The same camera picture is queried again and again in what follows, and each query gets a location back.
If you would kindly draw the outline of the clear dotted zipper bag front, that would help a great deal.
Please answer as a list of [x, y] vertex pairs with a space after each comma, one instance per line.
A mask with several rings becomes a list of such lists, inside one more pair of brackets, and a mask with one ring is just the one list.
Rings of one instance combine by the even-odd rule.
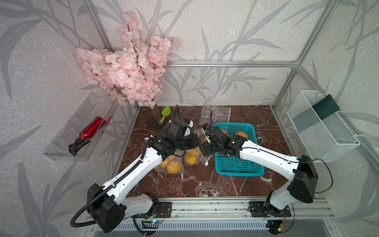
[[140, 157], [145, 170], [153, 169], [168, 174], [179, 174], [182, 172], [182, 155], [184, 154], [175, 142], [161, 136], [156, 138], [145, 138], [145, 153]]

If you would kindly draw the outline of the yellow orange potato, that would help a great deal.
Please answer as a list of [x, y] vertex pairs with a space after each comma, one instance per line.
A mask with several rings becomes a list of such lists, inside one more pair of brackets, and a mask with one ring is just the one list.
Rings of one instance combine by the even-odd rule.
[[192, 156], [188, 153], [185, 154], [185, 157], [184, 157], [184, 162], [187, 164], [187, 165], [195, 165], [197, 163], [197, 157], [196, 156]]

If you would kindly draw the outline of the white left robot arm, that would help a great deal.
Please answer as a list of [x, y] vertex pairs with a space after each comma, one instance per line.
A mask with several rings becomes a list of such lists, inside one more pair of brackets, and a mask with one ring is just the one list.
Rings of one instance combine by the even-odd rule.
[[141, 155], [127, 168], [102, 186], [94, 184], [89, 188], [87, 203], [72, 217], [70, 226], [81, 228], [97, 224], [104, 233], [109, 233], [124, 218], [148, 213], [157, 204], [155, 198], [143, 194], [127, 199], [129, 192], [177, 150], [186, 151], [199, 145], [192, 127], [193, 121], [174, 115], [162, 131], [147, 139]]

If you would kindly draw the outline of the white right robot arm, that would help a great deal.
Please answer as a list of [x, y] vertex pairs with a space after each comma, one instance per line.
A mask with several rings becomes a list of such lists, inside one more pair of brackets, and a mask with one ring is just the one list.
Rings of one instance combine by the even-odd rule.
[[264, 202], [264, 211], [270, 215], [281, 213], [294, 202], [313, 203], [317, 194], [318, 173], [314, 160], [302, 155], [301, 157], [287, 156], [262, 147], [253, 141], [240, 136], [232, 137], [224, 133], [219, 127], [212, 126], [203, 129], [206, 143], [199, 145], [204, 156], [220, 155], [236, 157], [267, 167], [287, 179], [287, 183], [273, 190]]

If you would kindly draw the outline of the green potato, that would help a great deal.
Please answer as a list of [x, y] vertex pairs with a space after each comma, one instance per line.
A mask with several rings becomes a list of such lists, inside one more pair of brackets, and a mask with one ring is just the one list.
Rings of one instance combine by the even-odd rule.
[[200, 149], [197, 147], [195, 149], [190, 149], [190, 150], [187, 150], [187, 153], [192, 155], [192, 156], [199, 156], [201, 154], [201, 151]]

